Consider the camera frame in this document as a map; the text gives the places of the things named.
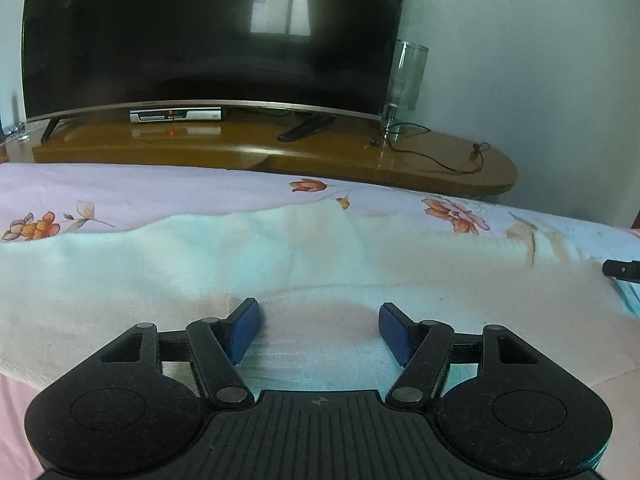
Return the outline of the white knit sweater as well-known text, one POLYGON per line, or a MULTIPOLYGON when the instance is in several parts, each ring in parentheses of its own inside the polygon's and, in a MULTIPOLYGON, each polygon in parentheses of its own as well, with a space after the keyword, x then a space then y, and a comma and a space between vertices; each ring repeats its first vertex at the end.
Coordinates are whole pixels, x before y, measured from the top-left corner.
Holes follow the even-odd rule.
POLYGON ((131 325, 180 330, 245 298, 264 323, 242 366, 255 388, 385 388, 386 301, 460 332, 509 327, 590 385, 639 365, 638 318, 561 235, 431 231, 318 202, 3 243, 1 370, 41 388, 131 325))

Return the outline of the wooden TV stand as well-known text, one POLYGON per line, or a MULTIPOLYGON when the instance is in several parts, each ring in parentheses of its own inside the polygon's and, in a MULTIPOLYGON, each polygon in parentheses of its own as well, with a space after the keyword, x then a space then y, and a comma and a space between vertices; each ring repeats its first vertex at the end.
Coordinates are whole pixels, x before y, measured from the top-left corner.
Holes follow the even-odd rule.
POLYGON ((306 138, 280 141, 302 119, 232 110, 222 122, 132 124, 91 114, 47 126, 32 154, 36 162, 250 170, 472 198, 503 194, 518 180, 511 159, 489 143, 415 126, 386 141, 376 122, 339 117, 306 138))

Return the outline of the silver set-top box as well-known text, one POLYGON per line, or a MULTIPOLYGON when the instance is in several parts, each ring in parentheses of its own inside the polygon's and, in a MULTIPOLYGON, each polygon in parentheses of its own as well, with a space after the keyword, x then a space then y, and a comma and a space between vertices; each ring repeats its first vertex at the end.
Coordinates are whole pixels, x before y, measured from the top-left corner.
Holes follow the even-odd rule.
POLYGON ((130 110, 133 124, 151 122, 220 122, 224 117, 221 107, 161 107, 130 110))

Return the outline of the pink floral bed sheet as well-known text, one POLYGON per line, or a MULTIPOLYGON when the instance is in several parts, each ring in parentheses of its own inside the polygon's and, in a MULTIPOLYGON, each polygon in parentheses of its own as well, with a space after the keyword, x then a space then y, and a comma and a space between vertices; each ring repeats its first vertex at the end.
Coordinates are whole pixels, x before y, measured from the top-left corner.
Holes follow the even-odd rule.
MULTIPOLYGON (((224 216, 330 202, 357 216, 398 214, 424 230, 505 237, 519 226, 555 233, 600 264, 634 260, 635 230, 457 198, 340 180, 162 166, 5 164, 1 168, 1 246, 62 234, 125 232, 180 214, 224 216)), ((639 289, 610 278, 639 321, 639 289)), ((1 371, 1 474, 35 479, 41 466, 23 429, 37 388, 1 371)), ((639 365, 590 385, 610 407, 613 437, 600 471, 609 479, 639 474, 639 365)))

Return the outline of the curved black television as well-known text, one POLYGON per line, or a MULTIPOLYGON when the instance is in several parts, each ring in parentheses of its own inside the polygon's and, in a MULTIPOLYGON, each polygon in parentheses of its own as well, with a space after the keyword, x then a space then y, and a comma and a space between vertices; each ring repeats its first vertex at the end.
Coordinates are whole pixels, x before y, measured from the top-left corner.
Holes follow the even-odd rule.
POLYGON ((237 105, 381 114, 404 0, 25 0, 28 118, 237 105))

